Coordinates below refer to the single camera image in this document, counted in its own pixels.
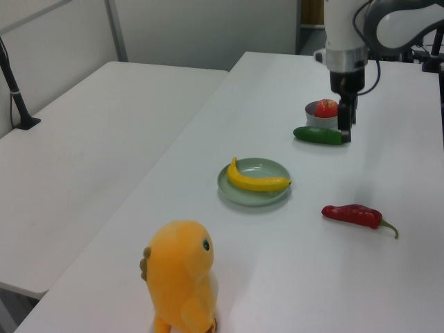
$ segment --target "plush toy eye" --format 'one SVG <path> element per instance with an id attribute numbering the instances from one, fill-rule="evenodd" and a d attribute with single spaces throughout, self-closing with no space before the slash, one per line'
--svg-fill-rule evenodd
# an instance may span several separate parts
<path id="1" fill-rule="evenodd" d="M 210 243 L 208 243 L 208 240 L 206 240 L 206 239 L 203 240 L 203 248 L 204 248 L 206 251 L 209 251 L 209 250 L 210 250 Z"/>

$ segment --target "black cable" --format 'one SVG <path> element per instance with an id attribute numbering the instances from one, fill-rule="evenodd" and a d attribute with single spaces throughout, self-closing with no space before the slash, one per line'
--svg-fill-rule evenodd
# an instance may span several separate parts
<path id="1" fill-rule="evenodd" d="M 8 50 L 6 49 L 6 46 L 3 43 L 3 40 L 1 39 L 1 37 L 0 37 L 0 46 L 3 49 L 3 51 L 5 52 L 6 60 L 8 61 L 8 66 L 9 66 Z M 12 129 L 15 129 L 14 122 L 12 121 L 12 94 L 11 93 L 9 93 L 9 119 L 11 121 Z"/>
<path id="2" fill-rule="evenodd" d="M 9 93 L 9 119 L 11 120 L 11 127 L 15 129 L 14 122 L 12 121 L 12 94 Z"/>
<path id="3" fill-rule="evenodd" d="M 5 51 L 6 54 L 6 59 L 8 60 L 8 65 L 9 65 L 9 55 L 8 55 L 8 50 L 6 49 L 5 44 L 3 43 L 3 40 L 0 37 L 0 46 L 2 47 L 2 49 Z"/>
<path id="4" fill-rule="evenodd" d="M 360 36 L 360 38 L 362 39 L 362 41 L 364 42 L 364 44 L 368 47 L 368 49 L 370 51 L 372 51 L 372 48 L 370 47 L 370 43 L 368 43 L 368 40 L 364 37 L 364 35 L 358 29 L 358 26 L 356 25 L 356 18 L 358 16 L 358 14 L 361 12 L 361 10 L 363 10 L 366 6 L 369 6 L 372 3 L 372 1 L 373 0 L 367 1 L 364 5 L 359 7 L 359 9 L 356 11 L 355 15 L 353 15 L 353 28 L 355 29 L 356 33 Z M 368 89 L 365 92 L 358 93 L 357 96 L 362 96 L 362 95 L 368 94 L 369 92 L 374 90 L 376 88 L 377 84 L 379 83 L 380 78 L 381 78 L 381 65 L 379 64 L 379 58 L 377 57 L 375 52 L 372 51 L 372 53 L 374 53 L 375 61 L 376 61 L 376 67 L 377 67 L 376 82 L 375 82 L 375 84 L 370 89 Z"/>
<path id="5" fill-rule="evenodd" d="M 420 59 L 418 59 L 419 60 L 419 63 L 422 63 L 422 61 L 421 61 L 421 58 L 422 58 L 422 55 L 421 55 L 421 53 L 419 53 L 419 52 L 417 52 L 415 49 L 411 49 L 418 57 L 420 57 Z"/>
<path id="6" fill-rule="evenodd" d="M 430 53 L 429 53 L 429 51 L 425 48 L 425 47 L 423 47 L 423 46 L 419 46 L 421 49 L 423 49 L 424 51 L 425 51 L 425 53 L 427 53 L 427 55 L 429 55 L 430 56 Z"/>

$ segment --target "small bowl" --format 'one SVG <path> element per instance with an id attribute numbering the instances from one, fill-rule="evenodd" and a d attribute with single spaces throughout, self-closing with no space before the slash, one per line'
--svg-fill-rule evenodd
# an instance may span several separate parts
<path id="1" fill-rule="evenodd" d="M 307 116 L 307 125 L 322 128 L 337 128 L 338 127 L 338 117 L 330 118 L 319 118 L 314 116 L 314 110 L 318 105 L 319 101 L 314 101 L 305 107 L 305 115 Z"/>

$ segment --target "chili pepper stem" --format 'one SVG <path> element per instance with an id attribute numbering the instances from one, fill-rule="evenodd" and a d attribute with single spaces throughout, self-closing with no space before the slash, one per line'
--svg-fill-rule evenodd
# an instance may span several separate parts
<path id="1" fill-rule="evenodd" d="M 382 226 L 382 227 L 388 227 L 388 228 L 390 228 L 390 229 L 393 229 L 393 231 L 395 231 L 395 238 L 397 239 L 398 237 L 399 237 L 399 233 L 398 233 L 398 230 L 396 230 L 396 228 L 395 227 L 393 227 L 390 223 L 388 223 L 387 221 L 385 221 L 385 220 L 381 220 L 381 222 L 379 222 L 379 226 Z"/>

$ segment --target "red chili pepper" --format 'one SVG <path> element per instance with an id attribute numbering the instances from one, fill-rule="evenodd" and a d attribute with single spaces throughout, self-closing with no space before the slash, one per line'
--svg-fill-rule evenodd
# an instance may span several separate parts
<path id="1" fill-rule="evenodd" d="M 363 205 L 325 206 L 322 209 L 322 215 L 329 219 L 359 224 L 372 229 L 377 229 L 379 226 L 389 227 L 395 231 L 395 238 L 399 236 L 396 228 L 387 223 L 380 212 Z"/>

